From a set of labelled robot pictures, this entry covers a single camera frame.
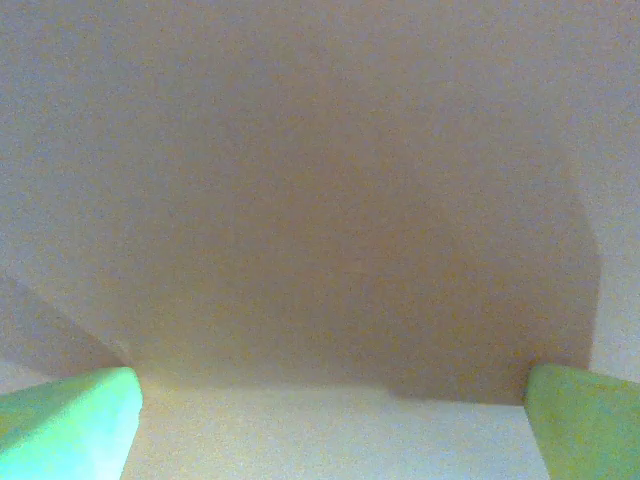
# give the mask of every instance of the light green surface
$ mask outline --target light green surface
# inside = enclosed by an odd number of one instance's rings
[[[0,397],[0,478],[120,478],[142,393],[130,368],[108,368]]]
[[[640,385],[542,365],[525,407],[551,480],[640,480]]]

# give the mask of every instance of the green object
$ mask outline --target green object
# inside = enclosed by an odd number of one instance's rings
[[[639,384],[541,365],[525,408],[551,480],[640,480]]]
[[[0,396],[0,478],[118,479],[141,408],[126,367]]]

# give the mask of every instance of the white surface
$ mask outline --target white surface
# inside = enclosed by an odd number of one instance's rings
[[[166,264],[145,262],[176,238],[189,245],[184,232],[203,220],[195,210],[191,218],[168,216],[168,205],[198,205],[202,178],[197,169],[177,184],[154,177],[158,162],[181,152],[153,125],[175,112],[183,115],[175,125],[193,125],[190,113],[235,95],[239,87],[225,72],[237,55],[252,54],[238,32],[255,29],[271,39],[265,51],[289,61],[296,35],[313,36],[322,58],[396,114],[429,85],[453,84],[553,118],[603,258],[592,366],[640,380],[636,2],[326,1],[277,9],[123,2],[99,10],[10,2],[5,9],[1,263],[105,342],[126,342],[122,319],[151,294],[165,295],[164,279],[197,266],[190,262],[198,256],[188,254],[182,264],[166,255]],[[182,76],[179,65],[192,59],[190,73],[216,75]],[[131,107],[124,116],[123,104]],[[209,148],[204,142],[195,151]],[[148,229],[138,231],[141,224]],[[147,423],[148,437],[143,424],[139,440],[153,461],[137,457],[132,478],[411,478],[405,467],[415,469],[413,478],[544,478],[522,410],[425,404],[407,411],[374,402],[361,412],[338,401],[316,411],[316,400],[252,410],[261,392],[231,404],[207,392],[150,392],[156,423]],[[238,459],[244,472],[234,470]],[[341,463],[352,470],[338,473]],[[376,466],[386,475],[366,473]]]
[[[547,478],[520,407],[399,402],[367,389],[145,392],[126,479]]]

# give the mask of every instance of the wall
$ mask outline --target wall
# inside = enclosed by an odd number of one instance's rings
[[[8,7],[9,274],[178,391],[637,380],[633,4],[280,7]]]
[[[34,292],[0,275],[2,393],[122,365],[98,339]]]

